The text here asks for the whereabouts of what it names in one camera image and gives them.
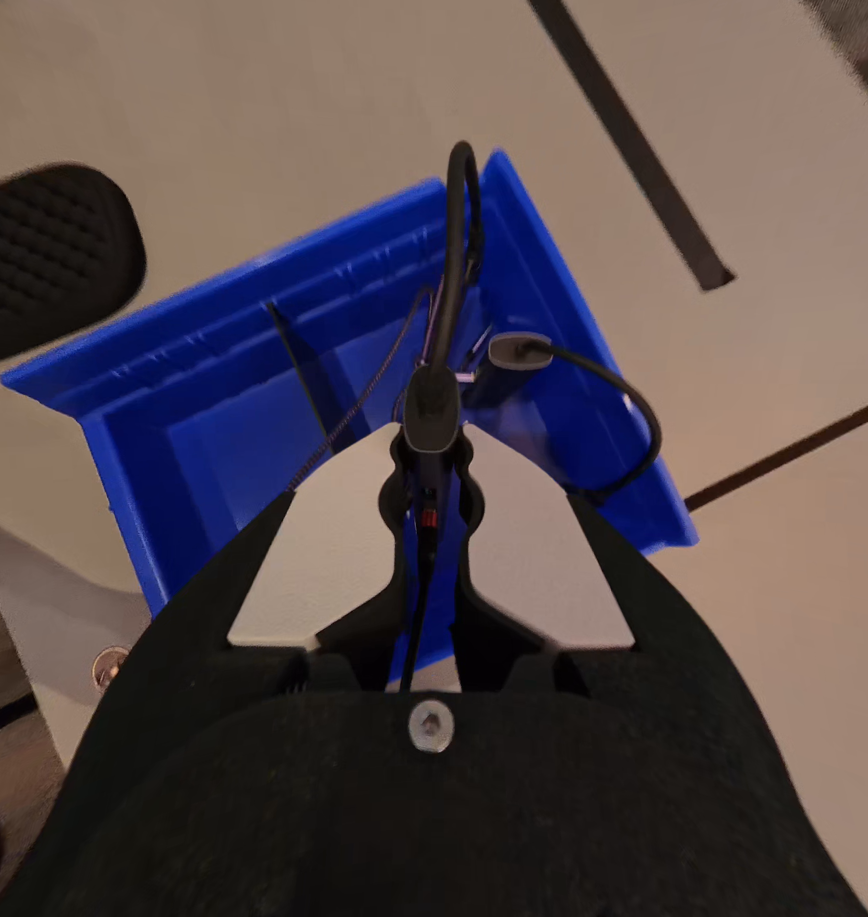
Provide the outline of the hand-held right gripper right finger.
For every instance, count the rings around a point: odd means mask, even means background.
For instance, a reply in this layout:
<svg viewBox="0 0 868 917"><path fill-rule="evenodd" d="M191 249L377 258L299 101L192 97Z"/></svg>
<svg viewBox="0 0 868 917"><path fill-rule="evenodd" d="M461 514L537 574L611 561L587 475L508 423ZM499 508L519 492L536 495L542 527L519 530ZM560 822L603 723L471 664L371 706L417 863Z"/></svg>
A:
<svg viewBox="0 0 868 917"><path fill-rule="evenodd" d="M635 637L566 491L471 423L456 441L460 537L451 636L458 667L630 650Z"/></svg>

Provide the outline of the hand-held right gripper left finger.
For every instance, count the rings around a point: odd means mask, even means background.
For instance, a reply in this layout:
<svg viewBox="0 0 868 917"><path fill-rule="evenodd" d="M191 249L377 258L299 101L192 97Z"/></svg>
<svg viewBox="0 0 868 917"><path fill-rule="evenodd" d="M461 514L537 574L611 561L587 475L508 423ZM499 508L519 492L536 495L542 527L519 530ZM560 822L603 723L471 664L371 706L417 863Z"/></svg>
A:
<svg viewBox="0 0 868 917"><path fill-rule="evenodd" d="M241 648L304 648L389 663L407 602L402 426L322 464L290 505L231 626Z"/></svg>

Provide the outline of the black usb cable red plug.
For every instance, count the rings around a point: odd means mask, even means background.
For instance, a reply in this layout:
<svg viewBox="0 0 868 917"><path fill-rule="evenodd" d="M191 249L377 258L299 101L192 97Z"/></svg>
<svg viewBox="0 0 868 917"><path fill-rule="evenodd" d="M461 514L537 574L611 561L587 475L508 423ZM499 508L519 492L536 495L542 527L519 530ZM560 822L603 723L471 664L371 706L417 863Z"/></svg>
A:
<svg viewBox="0 0 868 917"><path fill-rule="evenodd" d="M417 590L415 605L409 618L405 659L398 688L400 693L408 693L412 686L436 567L440 535L440 514L436 496L434 490L423 490L420 502L416 503L414 510L417 534Z"/></svg>

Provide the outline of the blue plastic bin with divider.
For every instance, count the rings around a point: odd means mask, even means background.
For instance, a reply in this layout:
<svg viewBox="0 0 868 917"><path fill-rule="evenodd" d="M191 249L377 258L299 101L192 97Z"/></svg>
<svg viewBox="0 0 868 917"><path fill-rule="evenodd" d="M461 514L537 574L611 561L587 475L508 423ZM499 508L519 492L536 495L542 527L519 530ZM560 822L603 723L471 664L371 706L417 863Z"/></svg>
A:
<svg viewBox="0 0 868 917"><path fill-rule="evenodd" d="M480 172L479 283L451 349L542 334L620 370L508 155ZM76 419L152 615L264 510L371 382L423 288L440 281L446 192L429 179L1 375ZM637 409L561 362L463 421L562 485L594 491L646 454ZM699 534L662 457L603 517L645 555Z"/></svg>

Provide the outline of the grey usb hub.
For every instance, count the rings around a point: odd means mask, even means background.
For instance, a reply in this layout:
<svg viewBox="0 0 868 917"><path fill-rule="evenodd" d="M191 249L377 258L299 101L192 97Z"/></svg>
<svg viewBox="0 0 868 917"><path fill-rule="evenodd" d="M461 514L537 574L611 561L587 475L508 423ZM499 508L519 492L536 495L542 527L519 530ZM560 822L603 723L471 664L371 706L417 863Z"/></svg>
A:
<svg viewBox="0 0 868 917"><path fill-rule="evenodd" d="M479 172L471 144L455 143L445 185L445 253L439 291L428 316L421 362L407 386L403 436L418 499L446 490L451 450L459 430L460 391L449 365L467 293L478 283L486 234Z"/></svg>
<svg viewBox="0 0 868 917"><path fill-rule="evenodd" d="M648 431L649 440L644 457L618 479L595 489L573 484L564 486L567 493L598 508L648 472L661 451L662 430L659 420L645 396L630 382L604 364L555 345L543 335L533 332L503 332L489 338L486 353L465 381L463 407L473 411L499 408L553 361L566 362L612 386L631 405L637 407Z"/></svg>

